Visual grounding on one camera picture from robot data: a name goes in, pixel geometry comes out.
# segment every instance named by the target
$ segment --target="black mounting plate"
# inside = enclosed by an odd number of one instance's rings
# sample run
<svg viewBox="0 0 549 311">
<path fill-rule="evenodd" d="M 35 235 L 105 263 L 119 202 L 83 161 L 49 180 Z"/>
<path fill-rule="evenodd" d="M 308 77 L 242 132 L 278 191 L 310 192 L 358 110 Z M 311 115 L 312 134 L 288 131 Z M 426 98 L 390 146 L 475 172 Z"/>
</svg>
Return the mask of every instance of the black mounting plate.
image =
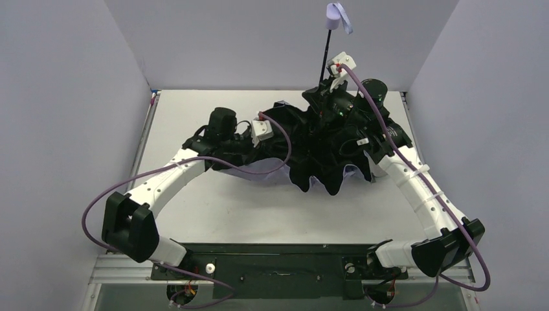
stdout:
<svg viewBox="0 0 549 311">
<path fill-rule="evenodd" d="M 362 280 L 383 280 L 391 269 L 366 266 L 374 244 L 198 244 L 184 243 L 188 250 L 180 268 L 225 282 L 236 289 L 238 299 L 312 299 L 319 297 L 361 297 Z M 357 265 L 345 272 L 347 263 Z M 215 272 L 205 266 L 213 263 Z M 403 273 L 399 279 L 406 279 Z M 154 266 L 151 279 L 191 279 Z M 229 294 L 214 286 L 214 299 Z"/>
</svg>

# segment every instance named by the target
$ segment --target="glass panel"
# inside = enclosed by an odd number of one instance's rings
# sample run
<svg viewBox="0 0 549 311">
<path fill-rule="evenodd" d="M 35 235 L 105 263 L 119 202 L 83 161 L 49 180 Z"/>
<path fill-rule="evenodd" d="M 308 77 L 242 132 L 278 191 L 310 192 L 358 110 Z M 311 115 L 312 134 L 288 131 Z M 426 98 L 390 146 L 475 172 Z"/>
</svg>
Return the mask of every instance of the glass panel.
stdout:
<svg viewBox="0 0 549 311">
<path fill-rule="evenodd" d="M 211 285 L 200 287 L 193 305 L 207 303 L 212 297 Z M 396 284 L 396 296 L 392 304 L 409 303 L 425 297 L 432 289 L 429 283 Z M 343 301 L 340 297 L 320 299 L 231 299 L 205 310 L 341 310 L 364 311 L 371 308 L 368 300 Z M 165 284 L 103 284 L 96 311 L 150 311 L 176 310 L 168 308 Z M 449 283 L 441 283 L 437 293 L 426 303 L 406 311 L 415 310 L 467 310 L 461 289 Z"/>
</svg>

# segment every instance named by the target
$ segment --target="white wall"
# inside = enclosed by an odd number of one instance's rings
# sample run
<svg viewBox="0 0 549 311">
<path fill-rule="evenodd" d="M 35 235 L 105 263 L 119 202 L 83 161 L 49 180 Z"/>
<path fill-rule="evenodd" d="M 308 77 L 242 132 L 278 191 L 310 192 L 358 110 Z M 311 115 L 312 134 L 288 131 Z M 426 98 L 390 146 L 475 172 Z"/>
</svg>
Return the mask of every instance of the white wall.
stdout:
<svg viewBox="0 0 549 311">
<path fill-rule="evenodd" d="M 142 71 L 160 89 L 307 89 L 326 43 L 319 0 L 106 0 Z M 332 36 L 359 76 L 407 90 L 458 0 L 342 0 L 355 32 Z"/>
<path fill-rule="evenodd" d="M 2 310 L 80 309 L 100 252 L 80 216 L 129 174 L 149 99 L 103 1 L 1 2 Z"/>
<path fill-rule="evenodd" d="M 545 0 L 461 0 L 408 94 L 434 177 L 486 227 L 484 310 L 549 308 L 548 16 Z"/>
</svg>

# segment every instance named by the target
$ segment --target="black fabric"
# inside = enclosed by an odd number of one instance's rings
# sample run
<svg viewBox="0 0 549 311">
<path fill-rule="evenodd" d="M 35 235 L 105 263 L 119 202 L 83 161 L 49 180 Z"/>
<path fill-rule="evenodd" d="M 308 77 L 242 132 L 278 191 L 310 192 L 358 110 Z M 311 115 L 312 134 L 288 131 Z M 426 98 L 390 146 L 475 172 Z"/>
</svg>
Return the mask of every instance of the black fabric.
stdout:
<svg viewBox="0 0 549 311">
<path fill-rule="evenodd" d="M 309 107 L 302 111 L 288 104 L 275 103 L 274 107 L 263 112 L 279 123 L 290 136 L 292 154 L 287 165 L 292 183 L 302 191 L 309 190 L 309 179 L 316 177 L 328 193 L 336 195 L 343 182 L 346 165 L 355 165 L 371 181 L 368 158 L 358 149 L 356 140 L 359 134 L 354 127 L 344 127 L 344 122 L 321 124 L 321 118 Z M 278 128 L 273 126 L 274 137 L 262 141 L 257 153 L 248 158 L 247 164 L 276 157 L 286 158 L 287 143 Z M 354 155 L 340 155 L 342 142 L 351 141 L 355 146 Z"/>
</svg>

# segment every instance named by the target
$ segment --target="white table surface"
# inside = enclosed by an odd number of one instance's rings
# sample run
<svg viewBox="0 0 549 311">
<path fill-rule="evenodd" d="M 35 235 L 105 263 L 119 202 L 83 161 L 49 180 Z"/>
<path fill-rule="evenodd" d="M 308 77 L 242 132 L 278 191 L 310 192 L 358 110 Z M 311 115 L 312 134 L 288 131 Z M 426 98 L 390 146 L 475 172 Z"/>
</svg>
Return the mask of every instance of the white table surface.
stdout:
<svg viewBox="0 0 549 311">
<path fill-rule="evenodd" d="M 158 168 L 202 125 L 215 107 L 250 120 L 273 102 L 286 100 L 305 110 L 301 91 L 162 91 L 139 172 Z M 412 137 L 398 92 L 385 106 Z M 178 242 L 376 244 L 382 240 L 423 240 L 423 229 L 410 205 L 388 177 L 368 183 L 345 181 L 336 196 L 322 185 L 301 192 L 287 184 L 254 184 L 208 171 L 191 181 L 162 210 L 161 235 Z"/>
</svg>

